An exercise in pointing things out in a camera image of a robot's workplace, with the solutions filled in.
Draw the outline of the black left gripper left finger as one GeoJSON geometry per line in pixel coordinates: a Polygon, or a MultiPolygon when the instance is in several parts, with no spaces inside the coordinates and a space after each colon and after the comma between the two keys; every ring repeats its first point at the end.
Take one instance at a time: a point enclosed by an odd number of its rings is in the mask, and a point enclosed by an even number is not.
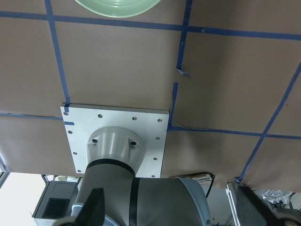
{"type": "Polygon", "coordinates": [[[102,226],[105,219],[103,188],[92,189],[81,211],[76,217],[76,226],[102,226]]]}

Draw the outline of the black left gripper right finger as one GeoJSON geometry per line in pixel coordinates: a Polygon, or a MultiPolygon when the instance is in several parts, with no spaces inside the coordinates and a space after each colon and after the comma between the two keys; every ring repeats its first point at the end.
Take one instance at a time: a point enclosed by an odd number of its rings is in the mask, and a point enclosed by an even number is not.
{"type": "Polygon", "coordinates": [[[241,226],[279,226],[278,218],[247,186],[239,186],[236,210],[241,226]]]}

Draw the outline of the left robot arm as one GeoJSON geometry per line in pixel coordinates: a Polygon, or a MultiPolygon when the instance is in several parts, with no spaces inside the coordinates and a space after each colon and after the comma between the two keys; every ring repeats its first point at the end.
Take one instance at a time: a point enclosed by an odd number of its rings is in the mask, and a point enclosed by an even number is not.
{"type": "Polygon", "coordinates": [[[123,127],[85,140],[87,167],[71,216],[77,226],[209,226],[206,195],[194,179],[139,178],[145,142],[123,127]]]}

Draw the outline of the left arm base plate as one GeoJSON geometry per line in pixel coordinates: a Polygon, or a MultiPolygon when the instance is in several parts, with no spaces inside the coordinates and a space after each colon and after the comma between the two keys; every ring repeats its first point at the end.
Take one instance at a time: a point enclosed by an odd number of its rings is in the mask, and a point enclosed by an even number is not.
{"type": "Polygon", "coordinates": [[[168,111],[71,104],[61,112],[77,173],[93,161],[111,159],[137,177],[161,176],[168,111]]]}

